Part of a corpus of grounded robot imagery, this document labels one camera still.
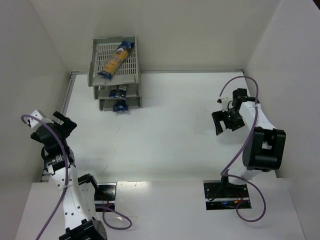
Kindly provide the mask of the spaghetti bag with text label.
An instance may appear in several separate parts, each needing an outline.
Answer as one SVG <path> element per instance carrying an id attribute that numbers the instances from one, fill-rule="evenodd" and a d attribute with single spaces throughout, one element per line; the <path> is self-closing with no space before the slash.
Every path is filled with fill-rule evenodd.
<path id="1" fill-rule="evenodd" d="M 111 99 L 125 99 L 127 94 L 127 86 L 126 85 L 118 85 L 112 86 L 109 98 Z"/>

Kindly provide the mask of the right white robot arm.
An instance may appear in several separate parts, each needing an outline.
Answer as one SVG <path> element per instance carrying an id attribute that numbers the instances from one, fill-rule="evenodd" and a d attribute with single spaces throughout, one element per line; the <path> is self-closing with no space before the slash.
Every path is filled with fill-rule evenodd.
<path id="1" fill-rule="evenodd" d="M 242 151 L 242 166 L 228 169 L 222 180 L 232 187 L 244 185 L 260 173 L 280 168 L 286 142 L 286 133 L 277 129 L 264 114 L 255 97 L 248 96 L 247 90 L 238 88 L 232 98 L 220 97 L 217 102 L 221 110 L 213 112 L 212 119 L 216 135 L 227 130 L 249 128 L 249 140 Z"/>

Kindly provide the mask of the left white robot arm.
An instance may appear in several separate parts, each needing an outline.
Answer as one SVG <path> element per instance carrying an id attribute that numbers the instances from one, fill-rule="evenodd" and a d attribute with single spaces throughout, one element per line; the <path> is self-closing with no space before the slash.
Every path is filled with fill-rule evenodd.
<path id="1" fill-rule="evenodd" d="M 61 240 L 106 240 L 107 232 L 98 220 L 95 207 L 95 193 L 99 189 L 91 174 L 78 175 L 74 153 L 67 138 L 77 127 L 68 117 L 55 111 L 48 119 L 39 110 L 28 117 L 27 124 L 34 130 L 31 139 L 43 144 L 41 157 L 44 169 L 49 173 L 61 196 L 58 204 L 64 214 L 65 232 Z"/>

